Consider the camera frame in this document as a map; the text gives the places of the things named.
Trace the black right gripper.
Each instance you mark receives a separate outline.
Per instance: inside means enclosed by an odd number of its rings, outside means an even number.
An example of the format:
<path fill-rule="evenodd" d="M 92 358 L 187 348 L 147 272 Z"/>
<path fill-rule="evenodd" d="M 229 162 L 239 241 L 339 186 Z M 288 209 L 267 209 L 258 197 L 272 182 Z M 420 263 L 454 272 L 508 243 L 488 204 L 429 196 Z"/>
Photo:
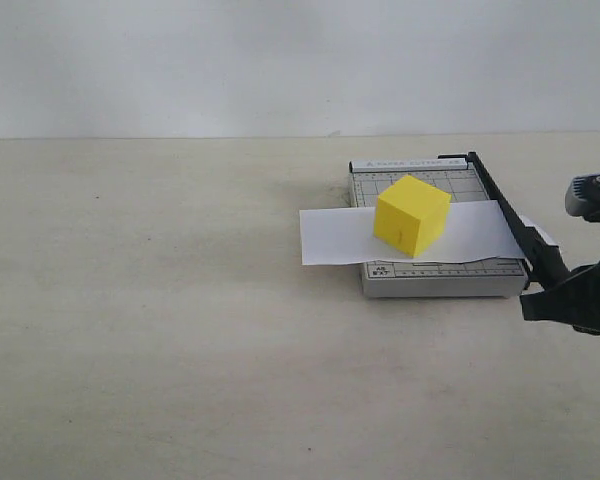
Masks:
<path fill-rule="evenodd" d="M 519 297 L 523 318 L 562 323 L 579 333 L 600 336 L 600 260 L 570 270 L 557 246 L 540 241 L 532 247 L 530 260 L 542 289 Z"/>

